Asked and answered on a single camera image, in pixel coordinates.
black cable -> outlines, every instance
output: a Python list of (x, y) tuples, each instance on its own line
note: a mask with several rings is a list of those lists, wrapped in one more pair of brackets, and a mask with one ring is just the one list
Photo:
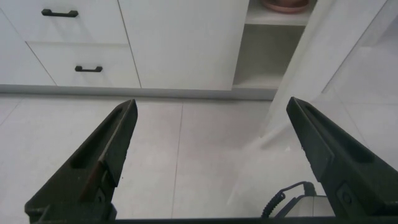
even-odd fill
[(317, 193), (315, 191), (315, 187), (311, 182), (307, 181), (301, 181), (299, 183), (296, 183), (294, 185), (291, 185), (290, 187), (286, 187), (282, 190), (280, 190), (274, 197), (271, 198), (271, 200), (268, 202), (267, 206), (264, 208), (261, 214), (261, 218), (269, 218), (269, 215), (272, 213), (272, 211), (278, 206), (278, 204), (283, 201), (283, 199), (286, 198), (285, 191), (290, 190), (294, 187), (297, 187), (299, 185), (304, 186), (304, 195), (305, 196), (316, 196)]

drawer front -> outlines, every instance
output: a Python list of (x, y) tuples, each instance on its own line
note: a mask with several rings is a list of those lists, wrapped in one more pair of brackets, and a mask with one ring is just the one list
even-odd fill
[(28, 44), (58, 86), (140, 88), (128, 45)]
[(25, 41), (128, 44), (117, 0), (0, 0), (0, 8)]

